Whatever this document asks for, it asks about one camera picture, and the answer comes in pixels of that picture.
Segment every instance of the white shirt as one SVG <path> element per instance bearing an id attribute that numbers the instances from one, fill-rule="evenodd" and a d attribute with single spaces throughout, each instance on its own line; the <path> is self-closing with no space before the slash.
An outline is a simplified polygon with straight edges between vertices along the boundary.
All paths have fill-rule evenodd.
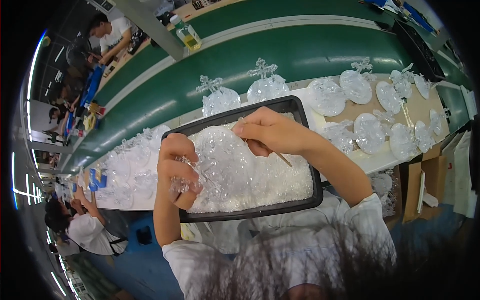
<path id="1" fill-rule="evenodd" d="M 57 244 L 56 247 L 57 247 L 57 251 L 61 256 L 68 256 L 68 255 L 80 253 L 80 248 L 73 241 L 69 241 L 68 244 L 67 243 Z"/>
<path id="2" fill-rule="evenodd" d="M 103 53 L 108 51 L 108 47 L 114 47 L 123 38 L 123 34 L 127 29 L 132 29 L 132 34 L 135 32 L 136 26 L 125 17 L 121 17 L 110 22 L 112 31 L 100 38 L 100 51 Z"/>
<path id="3" fill-rule="evenodd" d="M 128 245 L 128 241 L 123 241 L 110 246 L 111 241 L 116 241 L 119 238 L 111 235 L 103 227 L 100 220 L 90 214 L 77 216 L 70 221 L 67 235 L 80 247 L 100 255 L 113 255 L 112 247 L 115 252 L 122 253 Z"/>
<path id="4" fill-rule="evenodd" d="M 376 194 L 372 194 L 350 208 L 344 200 L 339 201 L 338 198 L 324 191 L 324 200 L 316 208 L 255 218 L 253 222 L 257 230 L 271 233 L 268 238 L 270 254 L 273 259 L 278 258 L 278 262 L 285 268 L 284 274 L 288 288 L 303 283 L 319 285 L 318 264 L 323 264 L 323 268 L 329 275 L 335 276 L 337 260 L 334 240 L 338 232 L 330 225 L 333 222 L 345 225 L 348 245 L 353 244 L 355 234 L 360 234 L 362 241 L 370 246 L 371 242 L 374 242 L 382 252 L 395 253 L 390 232 L 382 219 L 382 205 Z M 249 258 L 261 253 L 259 249 L 260 243 L 253 238 L 246 245 L 245 252 L 237 255 L 233 262 L 225 259 L 220 263 L 227 267 L 245 266 L 249 263 Z M 179 240 L 165 245 L 162 251 L 179 282 L 185 299 L 196 298 L 202 287 L 202 283 L 198 280 L 207 275 L 209 260 L 212 261 L 216 256 L 216 263 L 218 263 L 219 252 L 205 244 L 188 240 Z M 255 271 L 246 274 L 252 285 L 257 282 L 254 273 Z"/>

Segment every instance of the yellow liquid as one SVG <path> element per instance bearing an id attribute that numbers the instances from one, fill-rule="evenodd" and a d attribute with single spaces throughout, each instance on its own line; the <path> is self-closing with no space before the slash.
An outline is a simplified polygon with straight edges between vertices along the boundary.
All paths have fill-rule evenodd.
<path id="1" fill-rule="evenodd" d="M 197 42 L 191 34 L 186 34 L 183 38 L 183 43 L 190 51 L 198 50 L 202 46 L 202 41 Z"/>

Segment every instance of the bottle cap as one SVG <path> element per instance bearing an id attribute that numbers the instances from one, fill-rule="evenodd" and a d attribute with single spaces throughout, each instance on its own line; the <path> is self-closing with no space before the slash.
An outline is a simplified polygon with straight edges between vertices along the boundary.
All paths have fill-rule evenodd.
<path id="1" fill-rule="evenodd" d="M 178 17 L 178 15 L 174 15 L 173 17 L 170 18 L 170 23 L 177 25 L 178 23 L 181 22 L 181 18 Z"/>

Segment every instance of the black tray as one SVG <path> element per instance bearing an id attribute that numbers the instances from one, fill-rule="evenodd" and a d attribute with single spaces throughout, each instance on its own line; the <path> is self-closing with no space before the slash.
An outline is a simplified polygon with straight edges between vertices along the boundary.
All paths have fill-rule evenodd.
<path id="1" fill-rule="evenodd" d="M 209 126 L 218 126 L 238 121 L 239 117 L 246 117 L 262 106 L 266 106 L 271 110 L 280 113 L 291 112 L 297 123 L 300 123 L 308 128 L 307 117 L 305 116 L 305 111 L 303 110 L 300 99 L 295 96 L 286 96 L 230 110 L 218 115 L 201 119 L 190 124 L 186 124 L 184 126 L 170 130 L 169 132 L 166 132 L 162 136 L 162 140 L 166 138 L 167 135 L 169 135 L 170 133 L 179 132 L 189 136 Z M 310 198 L 267 206 L 260 206 L 257 208 L 251 208 L 237 212 L 189 214 L 185 210 L 180 209 L 180 221 L 182 223 L 191 223 L 238 220 L 251 217 L 278 215 L 317 207 L 318 205 L 320 205 L 320 203 L 322 203 L 322 200 L 324 199 L 324 194 L 321 187 L 320 173 L 312 165 L 309 164 L 309 167 L 313 179 L 313 195 Z"/>
<path id="2" fill-rule="evenodd" d="M 413 27 L 395 20 L 392 30 L 407 49 L 413 59 L 414 66 L 422 73 L 425 80 L 440 82 L 445 79 L 445 74 L 437 59 Z"/>

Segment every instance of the plastic bottle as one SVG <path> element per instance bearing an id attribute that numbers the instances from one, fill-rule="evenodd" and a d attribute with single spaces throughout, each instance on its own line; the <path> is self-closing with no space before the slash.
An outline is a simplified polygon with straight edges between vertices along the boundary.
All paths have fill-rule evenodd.
<path id="1" fill-rule="evenodd" d="M 184 23 L 177 15 L 170 18 L 170 23 L 175 26 L 177 29 L 177 36 L 190 51 L 200 49 L 202 46 L 202 40 L 190 24 Z"/>

